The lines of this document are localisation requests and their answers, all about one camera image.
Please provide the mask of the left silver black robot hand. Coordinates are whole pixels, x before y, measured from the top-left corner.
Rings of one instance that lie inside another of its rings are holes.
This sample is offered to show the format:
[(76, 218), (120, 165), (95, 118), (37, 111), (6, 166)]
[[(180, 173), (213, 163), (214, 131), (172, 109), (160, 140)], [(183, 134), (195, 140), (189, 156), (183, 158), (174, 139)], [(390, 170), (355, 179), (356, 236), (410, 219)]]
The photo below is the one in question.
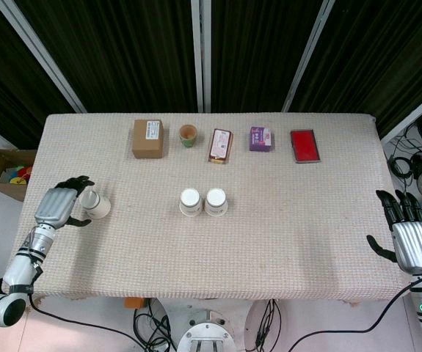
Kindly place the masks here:
[(92, 222), (91, 220), (75, 219), (71, 213), (83, 190), (94, 185), (95, 183), (88, 176), (82, 175), (71, 177), (58, 183), (54, 188), (50, 188), (34, 215), (36, 223), (48, 225), (55, 230), (65, 225), (86, 227)]

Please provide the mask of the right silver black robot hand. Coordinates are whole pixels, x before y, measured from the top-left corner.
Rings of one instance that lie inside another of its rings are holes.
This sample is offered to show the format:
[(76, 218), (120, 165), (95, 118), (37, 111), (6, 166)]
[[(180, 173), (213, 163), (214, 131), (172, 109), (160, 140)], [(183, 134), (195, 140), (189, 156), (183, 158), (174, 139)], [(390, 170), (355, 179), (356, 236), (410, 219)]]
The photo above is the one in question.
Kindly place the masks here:
[(371, 249), (380, 257), (397, 263), (412, 276), (422, 275), (422, 208), (411, 193), (399, 190), (395, 195), (377, 190), (382, 203), (394, 250), (382, 248), (371, 235), (366, 237)]

